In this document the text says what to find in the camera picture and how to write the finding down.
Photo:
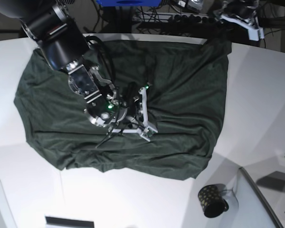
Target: black mug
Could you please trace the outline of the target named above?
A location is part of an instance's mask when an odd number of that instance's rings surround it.
[[[200,205],[207,218],[215,218],[228,209],[228,204],[222,198],[215,185],[203,187],[198,194]]]

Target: wrinkled fabric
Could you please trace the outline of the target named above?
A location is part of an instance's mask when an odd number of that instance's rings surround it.
[[[124,133],[96,149],[107,129],[88,121],[83,97],[70,90],[68,76],[52,71],[37,49],[14,101],[27,143],[59,170],[127,167],[165,178],[196,178],[207,167],[223,126],[231,43],[214,39],[204,45],[128,40],[105,44],[121,90],[132,81],[152,84],[147,106],[158,133],[151,142]]]

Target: white table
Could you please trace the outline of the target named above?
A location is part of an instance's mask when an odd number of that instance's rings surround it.
[[[97,36],[102,40],[203,42],[157,35]],[[272,157],[283,163],[284,151],[279,149],[285,143],[285,114],[281,116],[285,112],[285,54],[233,44],[224,127],[208,168],[196,180],[169,180],[129,169],[104,174],[92,168],[59,172],[26,145],[13,104],[34,48],[36,44],[28,38],[0,41],[0,180],[19,228],[43,228],[44,214],[93,220],[97,228],[203,228],[207,219],[197,192],[205,184],[232,186],[239,166]],[[278,148],[256,151],[264,137],[272,134],[268,130],[274,123],[284,130],[281,137],[270,140]]]

